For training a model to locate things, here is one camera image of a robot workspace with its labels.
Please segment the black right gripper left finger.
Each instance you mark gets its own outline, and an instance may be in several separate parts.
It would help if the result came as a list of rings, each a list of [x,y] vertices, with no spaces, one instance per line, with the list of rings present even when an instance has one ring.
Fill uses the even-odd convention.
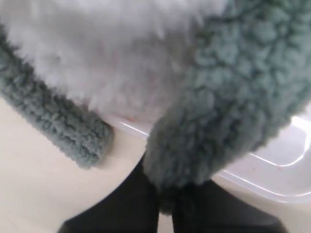
[[[159,209],[155,188],[139,161],[106,198],[66,220],[61,233],[156,233]]]

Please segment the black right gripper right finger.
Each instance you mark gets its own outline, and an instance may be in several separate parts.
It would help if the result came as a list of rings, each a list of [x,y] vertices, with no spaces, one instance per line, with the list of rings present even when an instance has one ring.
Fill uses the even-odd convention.
[[[213,181],[177,194],[175,233],[286,233],[275,216],[233,196]]]

